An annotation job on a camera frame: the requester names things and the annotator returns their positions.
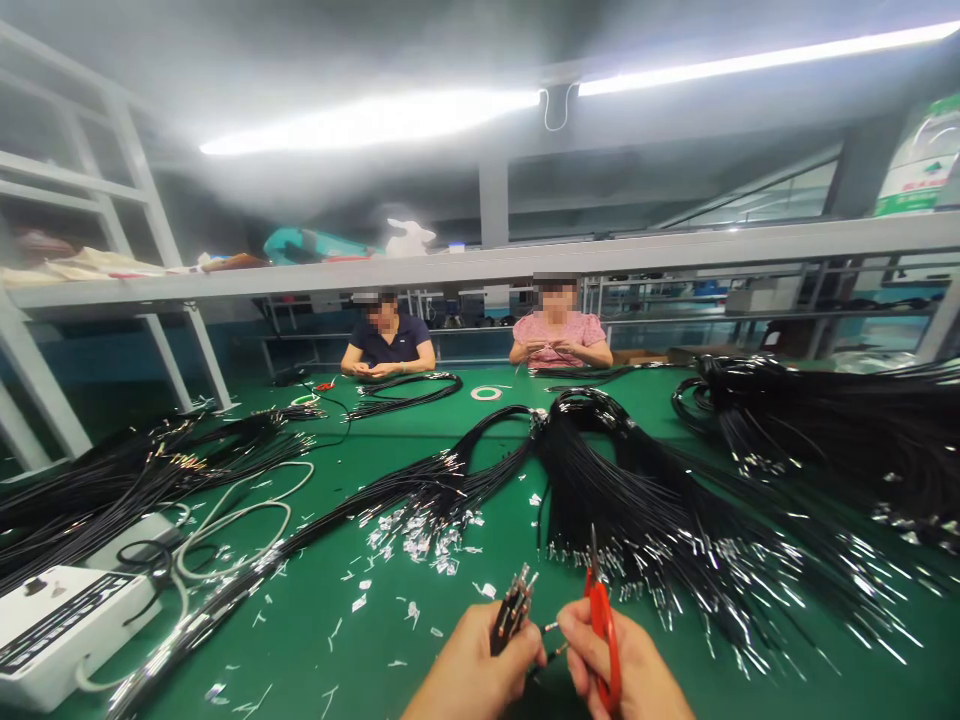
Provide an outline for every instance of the white shelf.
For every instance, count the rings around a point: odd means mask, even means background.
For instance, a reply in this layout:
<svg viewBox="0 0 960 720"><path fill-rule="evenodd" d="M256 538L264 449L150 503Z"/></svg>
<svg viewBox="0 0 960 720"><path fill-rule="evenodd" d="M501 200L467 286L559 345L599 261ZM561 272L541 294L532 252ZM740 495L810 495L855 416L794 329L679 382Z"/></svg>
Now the white shelf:
<svg viewBox="0 0 960 720"><path fill-rule="evenodd" d="M600 242L477 250L419 258L226 270L163 278L67 283L10 291L22 310L148 304L377 286L483 285L534 273L601 274L723 267L831 256L960 249L960 212L871 218L736 231L700 231ZM139 308L140 312L148 311Z"/></svg>

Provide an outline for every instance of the hand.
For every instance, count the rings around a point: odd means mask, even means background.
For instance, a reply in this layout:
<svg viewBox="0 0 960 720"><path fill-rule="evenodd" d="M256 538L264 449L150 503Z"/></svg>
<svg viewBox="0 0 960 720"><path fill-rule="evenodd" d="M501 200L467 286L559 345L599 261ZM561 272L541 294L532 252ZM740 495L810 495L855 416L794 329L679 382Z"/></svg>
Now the hand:
<svg viewBox="0 0 960 720"><path fill-rule="evenodd" d="M693 720L683 691L647 631L616 610L611 612L620 652L620 714L624 720ZM596 680L587 672L589 668L610 682L610 647L590 627L590 599L570 603L557 615L557 621L570 643L567 665L577 694L587 701L594 720L609 720Z"/></svg>
<svg viewBox="0 0 960 720"><path fill-rule="evenodd" d="M400 372L399 363L380 363L379 365L374 365L372 368L370 368L368 377L375 378L376 380L382 380L385 377L390 377L395 372Z"/></svg>
<svg viewBox="0 0 960 720"><path fill-rule="evenodd" d="M528 623L498 657L492 657L490 630L499 610L499 602L467 610L402 720L493 720L523 695L531 663L547 662L540 631Z"/></svg>
<svg viewBox="0 0 960 720"><path fill-rule="evenodd" d="M575 343L566 337L557 338L550 343L550 345L558 353L562 352L565 355L573 355L574 357L579 357L580 353L585 349L580 343Z"/></svg>
<svg viewBox="0 0 960 720"><path fill-rule="evenodd" d="M530 357L536 352L540 352L547 346L547 341L542 338L537 338L535 340L528 340L523 344L523 353L527 357Z"/></svg>

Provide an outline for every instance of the pink shirt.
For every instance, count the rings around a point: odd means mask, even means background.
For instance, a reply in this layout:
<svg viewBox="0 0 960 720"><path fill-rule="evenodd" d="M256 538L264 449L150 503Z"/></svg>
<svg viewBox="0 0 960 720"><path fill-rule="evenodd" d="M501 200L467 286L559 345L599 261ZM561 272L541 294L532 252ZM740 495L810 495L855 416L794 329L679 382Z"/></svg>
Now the pink shirt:
<svg viewBox="0 0 960 720"><path fill-rule="evenodd" d="M520 318L513 326L513 339L521 344L544 339L550 342L561 337L589 347L606 340L607 336L596 315L584 315L576 311L567 315L567 322L560 331L551 331L543 320L543 313L539 311ZM583 367L584 362L573 355L558 353L551 347L545 347L527 358L527 364L529 367Z"/></svg>

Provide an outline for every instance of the white cable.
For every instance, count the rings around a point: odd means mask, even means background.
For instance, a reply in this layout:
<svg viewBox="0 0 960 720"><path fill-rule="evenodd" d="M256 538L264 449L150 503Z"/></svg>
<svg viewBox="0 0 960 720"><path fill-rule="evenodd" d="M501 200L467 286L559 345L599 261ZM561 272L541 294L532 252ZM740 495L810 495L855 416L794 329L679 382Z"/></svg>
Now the white cable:
<svg viewBox="0 0 960 720"><path fill-rule="evenodd" d="M210 579L215 579L219 577L224 577L225 575L230 575L236 572L242 567L246 567L247 565L252 565L253 563L260 560L260 558L262 558L268 552L270 552L270 549L277 542L279 542L280 538L282 538L283 534L287 531L287 525L290 523L290 517L293 515L293 510L290 508L290 506L287 505L286 503L282 503L279 501L295 493L297 490L303 487L311 477L313 477L313 463L303 462L299 460L283 462L283 463L280 463L279 465L274 465L272 468L270 468L270 470L265 470L264 472L273 471L276 468L283 467L284 465L301 465L309 468L309 470L307 474L304 476L303 480L298 482L296 485L294 485L292 488L287 490L285 493L277 495L274 498L270 498L265 502L257 503L256 505L250 505L249 507L236 510L235 512L232 512L229 515L224 515L222 518L220 518L216 522L211 523L210 519L216 516L217 511L220 509L220 506L223 505L226 499L230 496L230 493L232 493L241 484L245 482L250 482L251 480L254 480L260 477L261 475L263 475L263 473L260 472L260 473L257 473L256 475L251 475L248 478L244 478L243 480L238 480L232 486L230 486L230 489L223 494L223 497L220 498L220 502L217 503L216 507L211 511L209 515L207 515L207 518L202 523L200 523L200 527L198 527L190 535L190 537L184 540L183 544L180 545L180 547L174 551L173 553L174 569L176 570L176 572L180 574L181 577L186 578L187 580L210 580ZM263 548L263 550L255 554L253 557L250 557L244 560L243 562L239 562L233 567L230 567L226 570L220 570L218 572L212 572L212 573L195 573L195 572L191 572L190 570L187 570L187 566L184 562L184 559L186 557L187 551L190 549L192 545L194 545L195 543L201 540L205 540L206 538L210 537L218 530L222 530L227 525L233 522L236 522L243 516L248 515L249 513L255 510L259 510L260 508L263 508L263 507L278 507L284 511L283 523L280 526L280 530L274 536L273 540L271 540Z"/></svg>
<svg viewBox="0 0 960 720"><path fill-rule="evenodd" d="M570 114L570 91L577 86L577 83L572 85L567 85L567 94L563 98L563 122L560 124L560 127L552 128L547 125L547 116L550 113L550 90L544 90L547 94L547 106L543 109L543 126L547 129L547 132L557 132L558 130L563 130L567 126L567 116Z"/></svg>
<svg viewBox="0 0 960 720"><path fill-rule="evenodd" d="M190 509L190 506L187 505L186 503L159 502L159 503L157 503L157 505L158 505L159 507L161 507L161 508L164 508L164 509L166 509L166 508L171 508L171 507L175 507L175 508L180 508L181 510L183 510L183 517L180 518L179 520L177 520L177 523L174 525L175 528L181 528L181 527L183 527L184 523L186 523L187 520L190 519L190 516L193 514L193 510L191 510L191 509Z"/></svg>
<svg viewBox="0 0 960 720"><path fill-rule="evenodd" d="M229 515L225 515L224 517L220 518L214 523L210 522L210 519L216 516L217 511L226 501L230 493L232 493L234 489L236 489L239 485L241 485L242 483L254 480L255 478L258 478L261 475L263 475L263 473L271 472L276 468L283 467L284 465L301 465L301 466L308 467L309 471L300 482L298 482L292 488L287 490L285 493L281 493L280 495L270 498L265 502L257 503L255 505L251 505L246 508L241 508L240 510L232 512ZM235 482L233 485L230 486L230 489L223 494L223 497L220 498L220 502L217 503L216 507L214 507L214 509L210 512L210 514L207 515L207 518L202 523L200 523L200 527L198 527L186 540L183 541L183 544L180 545L180 547L173 552L173 565L170 569L170 575L171 575L170 579L173 582L174 587L176 587L177 593L180 596L180 618L177 620L177 625L182 623L184 618L186 618L190 612L190 596L187 593L187 587L184 584L182 578L187 578L188 580L208 580L212 578L223 577L224 575L229 575L233 572L236 572L242 567L246 567L247 565L250 565L251 563L256 562L257 560L262 558L264 555L266 555L268 552L270 552L270 549L280 540L280 538L283 537L283 534L287 530L287 525L289 525L290 523L290 517L293 514L293 510L290 508L289 505L279 501L283 500L286 497L289 497L290 495L295 493L297 490L302 488L307 483L307 481L311 477L313 477L313 470L314 470L313 463L303 462L299 460L291 460L289 462L282 462L278 465L274 465L269 470L264 470L263 472L259 472L256 475L251 475L250 477L243 478L242 480L238 480L237 482ZM190 512L190 508L183 503L166 503L166 506L180 507L180 508L184 508L187 511L187 513ZM280 531L273 538L273 541L270 542L263 550L258 552L252 558L248 560L244 560L243 562L237 563L236 565L229 568L228 570L222 570L220 572L212 572L212 573L194 573L187 570L186 566L184 565L184 557L186 556L187 551L189 550L191 545L199 542L200 540L204 540L210 537L211 535L213 535L213 533L219 530L222 530L230 523L235 522L240 518L244 517L245 515L262 507L279 507L285 513L285 517L283 519L283 524L280 527ZM87 657L89 656L85 656L81 658L80 662L77 663L77 666L76 668L74 668L74 671L73 671L73 679L77 683L77 688L83 692L100 693L100 692L105 692L107 690L113 690L114 688L126 682L127 678L130 677L129 675L126 675L120 678L119 680L116 680L115 682L111 682L111 683L95 683L92 680L90 680L89 676L87 675L86 669L84 668L84 661L86 660Z"/></svg>
<svg viewBox="0 0 960 720"><path fill-rule="evenodd" d="M180 618L177 620L177 625L179 625L190 612L190 596L187 594L187 586L183 584L183 580L180 579L176 570L172 567L170 569L170 579L173 581L174 587L177 588L177 594L180 596ZM119 680L109 683L95 683L90 679L90 676L87 675L87 670L84 667L84 662L86 662L88 657L90 656L84 655L80 658L80 662L77 663L77 666L73 670L73 679L77 683L77 689L82 692L99 693L113 690L123 685L123 683L127 681L127 678L133 675L133 673L130 673L130 675L124 675Z"/></svg>

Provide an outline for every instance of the woman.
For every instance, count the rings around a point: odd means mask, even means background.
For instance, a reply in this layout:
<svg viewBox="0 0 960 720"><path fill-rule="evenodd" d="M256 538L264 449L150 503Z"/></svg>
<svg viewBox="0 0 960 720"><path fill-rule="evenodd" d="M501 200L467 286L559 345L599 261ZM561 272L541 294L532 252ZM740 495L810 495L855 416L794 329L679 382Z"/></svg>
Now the woman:
<svg viewBox="0 0 960 720"><path fill-rule="evenodd" d="M340 361L344 375L379 380L437 366L426 324L420 318L401 315L395 293L380 293L368 302Z"/></svg>
<svg viewBox="0 0 960 720"><path fill-rule="evenodd" d="M532 368L608 368L613 354L596 315L573 309L577 302L575 280L549 280L540 286L543 306L513 326L510 362L526 361Z"/></svg>

